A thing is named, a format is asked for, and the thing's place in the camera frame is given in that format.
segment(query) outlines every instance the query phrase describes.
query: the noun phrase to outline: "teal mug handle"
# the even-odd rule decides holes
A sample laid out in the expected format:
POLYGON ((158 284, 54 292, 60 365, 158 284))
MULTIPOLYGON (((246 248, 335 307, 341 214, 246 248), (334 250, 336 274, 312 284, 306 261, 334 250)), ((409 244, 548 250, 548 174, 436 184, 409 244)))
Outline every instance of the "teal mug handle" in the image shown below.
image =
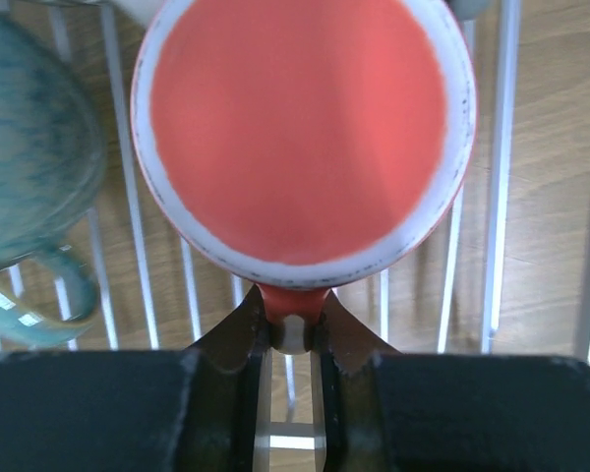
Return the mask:
POLYGON ((0 283, 0 335, 28 345, 50 347, 74 339, 91 327, 98 305, 98 286, 74 252, 70 246, 48 247, 28 256, 63 278, 72 317, 65 321, 50 319, 0 283))

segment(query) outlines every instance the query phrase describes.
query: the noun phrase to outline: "speckled glaze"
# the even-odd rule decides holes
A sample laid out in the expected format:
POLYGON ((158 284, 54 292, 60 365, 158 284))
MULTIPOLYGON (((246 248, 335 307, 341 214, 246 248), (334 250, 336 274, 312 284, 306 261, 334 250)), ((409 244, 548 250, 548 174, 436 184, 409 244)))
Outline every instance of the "speckled glaze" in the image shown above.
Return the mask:
MULTIPOLYGON (((73 326, 80 330, 95 307, 95 285, 58 243, 91 207, 105 166, 102 130, 78 82, 50 52, 0 16, 0 268, 33 255, 58 270, 69 292, 80 292, 71 293, 79 319, 73 326)), ((20 307, 15 303, 11 310, 20 307)), ((14 337, 3 324, 1 333, 14 337)), ((66 335, 45 341, 21 333, 15 337, 48 344, 66 335)))

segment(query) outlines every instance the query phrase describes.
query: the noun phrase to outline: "dish rack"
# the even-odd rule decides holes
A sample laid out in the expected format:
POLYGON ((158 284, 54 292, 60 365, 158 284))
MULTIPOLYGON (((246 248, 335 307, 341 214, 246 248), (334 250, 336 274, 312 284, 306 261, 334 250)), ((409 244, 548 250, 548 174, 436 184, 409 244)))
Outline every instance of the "dish rack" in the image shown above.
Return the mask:
MULTIPOLYGON (((18 0, 0 0, 0 12, 9 15, 11 3, 18 0)), ((52 30, 54 47, 64 62, 73 61, 68 23, 65 12, 59 7, 34 6, 38 11, 47 12, 47 19, 52 30)), ((127 107, 127 74, 123 69, 123 58, 116 13, 110 5, 99 7, 74 7, 97 10, 100 16, 100 37, 104 44, 106 66, 113 108, 115 111, 118 144, 122 160, 122 173, 128 199, 130 214, 131 243, 135 249, 138 283, 142 295, 144 309, 145 332, 148 347, 151 349, 171 348, 170 343, 162 342, 159 334, 157 313, 153 303, 152 277, 148 264, 148 244, 145 238, 143 210, 139 198, 139 181, 137 180, 134 152, 131 143, 129 115, 127 107)), ((508 173, 511 152, 511 133, 514 112, 517 48, 520 28, 521 1, 502 0, 500 17, 500 38, 497 67, 497 97, 495 105, 495 123, 493 135, 492 177, 490 182, 490 200, 487 214, 488 233, 486 251, 486 269, 483 290, 483 318, 479 335, 479 351, 488 354, 491 351, 491 338, 499 327, 499 310, 502 293, 502 272, 504 259, 504 233, 506 221, 508 173)), ((463 25, 468 44, 474 47, 474 22, 463 25)), ((441 316, 439 322, 437 352, 446 352, 446 341, 450 323, 451 305, 457 259, 457 248, 461 227, 463 206, 463 189, 458 194, 449 213, 447 228, 447 243, 444 251, 443 284, 441 300, 441 316)), ((117 332, 119 314, 114 311, 113 297, 110 291, 109 267, 106 264, 103 234, 99 224, 99 214, 96 207, 88 212, 88 235, 90 241, 91 264, 100 285, 101 313, 104 321, 106 348, 117 350, 125 347, 121 345, 117 332)), ((183 240, 177 240, 179 245, 183 270, 183 285, 187 298, 185 313, 178 313, 177 319, 189 321, 188 332, 191 340, 201 337, 204 332, 202 326, 202 312, 198 297, 198 283, 195 278, 196 255, 183 240)), ((8 269, 8 275, 14 292, 22 295, 25 292, 26 277, 18 266, 8 269)), ((384 270, 378 275, 378 334, 384 340, 389 338, 389 271, 384 270)), ((231 307, 237 306, 246 291, 246 282, 238 277, 230 276, 229 289, 231 291, 231 307)), ((55 280, 56 298, 59 311, 63 318, 70 317, 70 306, 67 294, 61 280, 55 280)), ((68 349, 80 348, 79 339, 72 340, 68 349)), ((0 338, 0 351, 10 349, 0 338)), ((590 361, 590 244, 588 262, 585 269, 585 283, 581 301, 579 327, 575 343, 575 354, 590 361)), ((296 409, 296 383, 294 359, 283 356, 283 372, 286 385, 286 421, 272 424, 271 447, 313 449, 314 437, 311 424, 294 422, 296 409)))

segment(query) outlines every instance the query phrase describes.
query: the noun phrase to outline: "wood grain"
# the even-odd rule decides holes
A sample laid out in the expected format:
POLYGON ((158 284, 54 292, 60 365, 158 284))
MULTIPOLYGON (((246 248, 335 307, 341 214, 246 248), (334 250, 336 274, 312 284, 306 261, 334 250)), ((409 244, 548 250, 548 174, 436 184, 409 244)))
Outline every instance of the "wood grain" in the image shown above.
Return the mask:
MULTIPOLYGON (((590 207, 590 0, 523 2, 507 215, 501 329, 496 352, 572 351, 590 207)), ((116 327, 123 349, 148 348, 131 220, 104 56, 98 9, 65 9, 73 68, 82 78, 108 133, 109 168, 97 208, 111 281, 116 327)), ((117 15, 125 85, 131 78, 142 30, 117 15)), ((14 18, 52 46, 47 12, 14 2, 14 18)), ((449 348, 477 349, 482 310, 485 228, 491 169, 498 9, 478 22, 476 68, 481 122, 466 181, 465 205, 449 348)), ((136 173, 148 268, 161 346, 191 342, 180 241, 136 173)), ((443 284, 447 221, 413 254, 390 269, 390 342, 398 349, 432 351, 436 345, 443 284)), ((80 223, 71 242, 89 257, 89 231, 80 223)), ((232 307, 227 273, 193 252, 203 330, 232 307)), ((27 296, 55 307, 51 279, 25 265, 27 296)), ((379 280, 370 277, 339 289, 344 304, 372 330, 379 330, 379 280)), ((79 339, 83 349, 107 346, 102 319, 79 339)), ((19 348, 5 342, 5 347, 19 348)), ((283 360, 275 356, 274 421, 285 417, 283 360)), ((307 357, 295 362, 297 421, 311 421, 307 357)), ((275 451, 273 470, 313 470, 312 454, 275 451)))

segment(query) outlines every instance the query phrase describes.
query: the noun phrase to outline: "white rim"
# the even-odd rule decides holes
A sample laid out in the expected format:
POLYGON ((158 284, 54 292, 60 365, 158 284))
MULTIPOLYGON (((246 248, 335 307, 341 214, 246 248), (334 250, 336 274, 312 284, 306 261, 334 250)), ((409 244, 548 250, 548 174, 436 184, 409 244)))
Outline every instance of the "white rim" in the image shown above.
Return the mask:
POLYGON ((437 226, 456 195, 476 128, 476 85, 470 56, 454 16, 442 0, 401 1, 434 46, 445 77, 447 100, 442 165, 409 217, 378 243, 349 257, 316 265, 286 265, 252 258, 226 246, 186 210, 159 159, 150 123, 150 89, 159 52, 195 0, 168 0, 152 22, 136 66, 131 96, 138 159, 153 196, 181 235, 220 266, 256 282, 288 288, 336 286, 390 266, 437 226))

